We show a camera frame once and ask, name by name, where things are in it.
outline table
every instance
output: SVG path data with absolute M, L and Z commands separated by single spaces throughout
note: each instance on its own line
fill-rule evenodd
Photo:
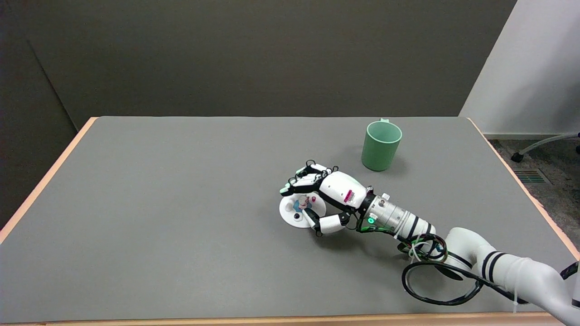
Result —
M 315 159 L 443 236 L 472 229 L 556 269 L 580 258 L 469 119 L 393 118 L 403 140 L 385 172 L 360 163 L 374 120 L 91 119 L 0 233 L 0 322 L 554 323 L 533 305 L 506 313 L 490 289 L 462 306 L 422 303 L 403 290 L 394 239 L 285 224 L 278 191 Z

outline black cable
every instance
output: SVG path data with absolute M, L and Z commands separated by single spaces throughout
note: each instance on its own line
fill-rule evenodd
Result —
M 466 278 L 471 278 L 472 280 L 476 281 L 474 288 L 470 292 L 468 292 L 460 297 L 457 297 L 455 299 L 448 300 L 448 301 L 434 300 L 434 299 L 430 299 L 430 298 L 427 298 L 424 296 L 420 296 L 417 293 L 415 293 L 415 291 L 413 291 L 413 289 L 409 285 L 409 272 L 417 267 L 427 266 L 427 265 L 432 265 L 432 266 L 435 266 L 435 267 L 438 267 L 441 269 L 448 269 L 448 270 L 460 273 L 461 275 L 465 276 Z M 405 267 L 405 269 L 403 270 L 403 273 L 401 275 L 401 280 L 403 282 L 403 288 L 413 298 L 415 298 L 417 300 L 421 300 L 423 302 L 431 303 L 433 305 L 439 305 L 439 306 L 462 305 L 462 304 L 466 303 L 467 301 L 473 299 L 473 297 L 476 296 L 479 293 L 479 291 L 482 289 L 483 285 L 492 288 L 497 293 L 503 295 L 504 297 L 510 299 L 511 301 L 513 301 L 513 299 L 514 299 L 513 293 L 505 291 L 499 285 L 492 283 L 492 282 L 490 282 L 482 277 L 479 277 L 479 276 L 471 273 L 470 271 L 465 271 L 465 270 L 462 270 L 462 269 L 457 268 L 455 266 L 451 266 L 451 265 L 440 263 L 440 262 L 416 262 L 416 263 L 410 264 L 407 267 Z M 522 300 L 520 298 L 517 298 L 517 303 L 519 303 L 520 305 L 526 305 L 529 302 Z
M 496 291 L 497 293 L 501 294 L 502 296 L 508 298 L 511 301 L 514 301 L 514 294 L 508 291 L 505 291 L 502 287 L 500 287 L 499 285 L 495 284 L 492 281 L 488 281 L 485 278 L 482 278 L 478 275 L 473 274 L 470 271 L 466 271 L 463 269 L 460 269 L 458 267 L 455 266 L 451 266 L 448 264 L 443 263 L 448 255 L 448 251 L 447 251 L 447 244 L 445 243 L 445 240 L 443 238 L 441 238 L 440 236 L 437 236 L 435 234 L 418 234 L 417 236 L 412 236 L 409 238 L 403 238 L 397 234 L 395 234 L 394 232 L 388 230 L 388 229 L 383 229 L 380 227 L 376 227 L 376 226 L 368 226 L 368 227 L 362 227 L 363 226 L 363 218 L 357 218 L 357 223 L 356 223 L 356 227 L 354 228 L 357 232 L 359 233 L 372 233 L 372 232 L 380 232 L 380 233 L 385 233 L 388 234 L 390 236 L 393 236 L 397 238 L 397 240 L 401 241 L 401 244 L 399 244 L 397 246 L 397 249 L 402 252 L 402 253 L 409 253 L 409 250 L 411 250 L 413 243 L 416 243 L 416 241 L 420 240 L 420 242 L 423 241 L 432 241 L 432 248 L 428 253 L 424 253 L 424 252 L 417 252 L 417 255 L 422 255 L 421 258 L 423 259 L 430 259 L 426 260 L 426 261 L 419 261 L 416 263 L 412 263 L 410 265 L 407 265 L 407 267 L 405 267 L 405 269 L 403 270 L 403 273 L 401 274 L 401 281 L 403 283 L 403 288 L 405 289 L 405 291 L 407 293 L 409 293 L 413 298 L 426 302 L 426 303 L 431 303 L 432 305 L 439 305 L 439 306 L 458 306 L 458 305 L 462 305 L 464 303 L 466 303 L 467 301 L 473 299 L 483 288 L 483 286 L 487 286 L 492 288 L 494 291 Z M 433 252 L 433 250 L 437 248 L 439 251 L 441 251 L 443 253 L 443 259 L 440 260 L 439 262 L 435 262 L 432 261 L 433 259 L 439 259 L 442 257 L 441 254 L 437 255 L 437 256 L 432 256 L 431 253 Z M 575 262 L 573 264 L 571 264 L 570 266 L 566 267 L 561 273 L 560 275 L 562 276 L 562 279 L 567 279 L 570 276 L 574 275 L 575 273 L 578 272 L 578 265 L 580 262 Z M 459 273 L 461 275 L 463 275 L 466 278 L 471 278 L 472 280 L 475 280 L 475 283 L 473 285 L 473 288 L 471 291 L 469 291 L 468 293 L 459 296 L 455 299 L 451 299 L 451 300 L 446 300 L 446 301 L 442 301 L 442 300 L 434 300 L 434 299 L 430 299 L 424 296 L 420 296 L 418 295 L 415 291 L 413 291 L 413 289 L 411 288 L 411 286 L 409 285 L 409 273 L 418 267 L 421 266 L 434 266 L 435 268 L 437 268 L 439 271 L 441 271 L 442 269 L 446 269 L 451 271 L 451 273 L 456 272 Z M 529 302 L 517 298 L 517 303 L 520 305 L 526 305 Z

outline gray wall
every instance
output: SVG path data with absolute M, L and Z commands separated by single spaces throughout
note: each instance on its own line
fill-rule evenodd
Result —
M 516 0 L 10 0 L 99 115 L 458 115 Z
M 10 7 L 0 0 L 0 228 L 75 134 Z

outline robotic arm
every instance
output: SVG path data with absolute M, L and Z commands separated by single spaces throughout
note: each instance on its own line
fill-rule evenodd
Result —
M 390 234 L 402 242 L 401 251 L 411 252 L 410 255 L 426 260 L 411 264 L 403 271 L 403 285 L 413 297 L 425 301 L 407 285 L 408 271 L 419 265 L 436 265 L 440 272 L 453 279 L 461 280 L 462 276 L 469 276 L 477 280 L 477 287 L 463 301 L 436 302 L 429 299 L 430 303 L 464 303 L 474 297 L 483 284 L 513 299 L 515 305 L 517 302 L 531 302 L 566 326 L 580 326 L 580 277 L 577 277 L 574 297 L 570 297 L 564 283 L 564 279 L 578 270 L 578 263 L 560 274 L 554 268 L 530 258 L 499 252 L 479 234 L 460 227 L 451 229 L 443 240 L 437 236 L 432 224 L 392 204 L 387 194 L 375 195 L 372 187 L 364 187 L 353 177 L 339 172 L 337 166 L 326 168 L 308 161 L 288 180 L 280 194 L 289 196 L 313 191 L 342 211 L 336 215 L 318 216 L 311 209 L 305 209 L 304 216 L 317 234 L 340 231 L 354 216 L 357 219 L 356 231 Z M 362 227 L 363 220 L 371 226 Z

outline dark round object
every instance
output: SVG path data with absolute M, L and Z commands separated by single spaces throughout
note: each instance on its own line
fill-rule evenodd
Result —
M 523 159 L 524 159 L 524 156 L 523 156 L 523 155 L 521 155 L 521 154 L 520 154 L 520 153 L 518 153 L 518 152 L 515 152 L 515 153 L 513 153 L 513 155 L 512 155 L 512 161 L 514 161 L 514 162 L 518 162 L 518 163 L 519 163 L 519 162 L 521 162 L 521 160 L 523 160 Z

